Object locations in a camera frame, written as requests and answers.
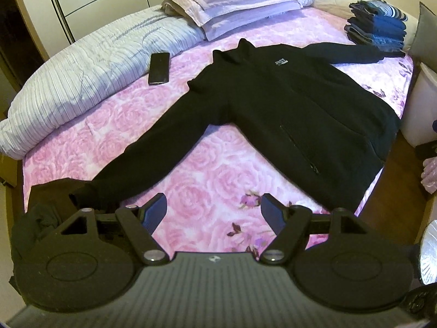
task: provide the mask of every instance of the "blue jeans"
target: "blue jeans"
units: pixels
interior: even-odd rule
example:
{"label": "blue jeans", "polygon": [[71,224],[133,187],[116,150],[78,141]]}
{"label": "blue jeans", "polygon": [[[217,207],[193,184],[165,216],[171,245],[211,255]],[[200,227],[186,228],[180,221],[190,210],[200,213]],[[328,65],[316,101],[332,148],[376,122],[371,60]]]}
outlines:
{"label": "blue jeans", "polygon": [[406,32],[390,24],[375,24],[368,19],[351,17],[347,20],[352,26],[363,30],[365,33],[374,34],[380,37],[389,37],[403,40]]}
{"label": "blue jeans", "polygon": [[379,37],[374,34],[361,34],[355,27],[351,25],[344,26],[344,30],[347,32],[349,40],[360,45],[371,45],[377,47],[381,51],[399,51],[404,47],[404,43],[387,37]]}
{"label": "blue jeans", "polygon": [[387,16],[372,15],[369,12],[367,12],[363,6],[360,5],[352,6],[352,4],[350,4],[349,7],[352,9],[352,13],[357,18],[367,19],[369,22],[377,26],[383,27],[388,24],[389,26],[397,27],[402,30],[405,30],[407,28],[405,23],[403,23],[400,19],[387,17]]}

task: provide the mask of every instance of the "metal bolt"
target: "metal bolt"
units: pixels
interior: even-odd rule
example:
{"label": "metal bolt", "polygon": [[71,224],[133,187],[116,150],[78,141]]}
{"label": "metal bolt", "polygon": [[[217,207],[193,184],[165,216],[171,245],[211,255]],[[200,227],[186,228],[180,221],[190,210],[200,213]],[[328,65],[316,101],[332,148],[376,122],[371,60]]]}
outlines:
{"label": "metal bolt", "polygon": [[277,249],[269,249],[263,253],[263,258],[270,262],[278,262],[284,258],[284,252]]}
{"label": "metal bolt", "polygon": [[158,262],[165,258],[165,253],[162,250],[148,250],[144,253],[144,258],[150,262]]}

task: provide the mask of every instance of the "phone screen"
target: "phone screen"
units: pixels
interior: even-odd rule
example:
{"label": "phone screen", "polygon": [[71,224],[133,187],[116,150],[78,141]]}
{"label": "phone screen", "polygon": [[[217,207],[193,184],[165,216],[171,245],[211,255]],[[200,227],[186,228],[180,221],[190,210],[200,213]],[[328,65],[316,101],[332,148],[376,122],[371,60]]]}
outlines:
{"label": "phone screen", "polygon": [[169,72],[170,53],[153,53],[150,57],[149,85],[167,83]]}

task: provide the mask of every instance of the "zipper pocket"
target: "zipper pocket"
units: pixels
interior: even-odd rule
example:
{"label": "zipper pocket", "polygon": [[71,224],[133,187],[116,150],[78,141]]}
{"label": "zipper pocket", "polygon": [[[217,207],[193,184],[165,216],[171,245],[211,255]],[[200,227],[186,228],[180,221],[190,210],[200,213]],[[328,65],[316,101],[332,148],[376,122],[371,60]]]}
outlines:
{"label": "zipper pocket", "polygon": [[283,125],[279,125],[280,129],[282,129],[282,131],[288,136],[289,140],[294,144],[294,146],[298,149],[298,151],[301,153],[302,157],[305,159],[305,161],[309,164],[309,166],[311,167],[311,169],[317,174],[320,175],[320,171],[318,170],[318,168],[315,166],[315,164],[308,158],[308,156],[305,154],[305,152],[302,151],[302,149],[299,148],[299,146],[297,145],[296,141],[294,140],[293,136],[291,135],[291,133],[287,130],[287,128],[285,128]]}

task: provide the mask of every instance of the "black cloth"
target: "black cloth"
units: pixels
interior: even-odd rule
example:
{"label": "black cloth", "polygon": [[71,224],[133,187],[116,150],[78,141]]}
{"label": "black cloth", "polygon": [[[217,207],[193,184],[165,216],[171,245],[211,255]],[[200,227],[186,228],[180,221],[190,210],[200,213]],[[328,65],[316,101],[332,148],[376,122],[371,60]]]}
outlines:
{"label": "black cloth", "polygon": [[76,213],[77,208],[70,201],[69,194],[84,186],[87,181],[64,178],[31,187],[28,208],[45,204],[56,208],[61,222],[65,222]]}
{"label": "black cloth", "polygon": [[399,118],[331,64],[403,55],[336,43],[255,48],[245,39],[214,50],[188,93],[71,199],[78,207],[113,207],[167,175],[208,125],[234,123],[316,201],[354,211],[386,160]]}
{"label": "black cloth", "polygon": [[31,207],[12,227],[10,241],[14,265],[60,224],[61,218],[53,205],[37,204]]}

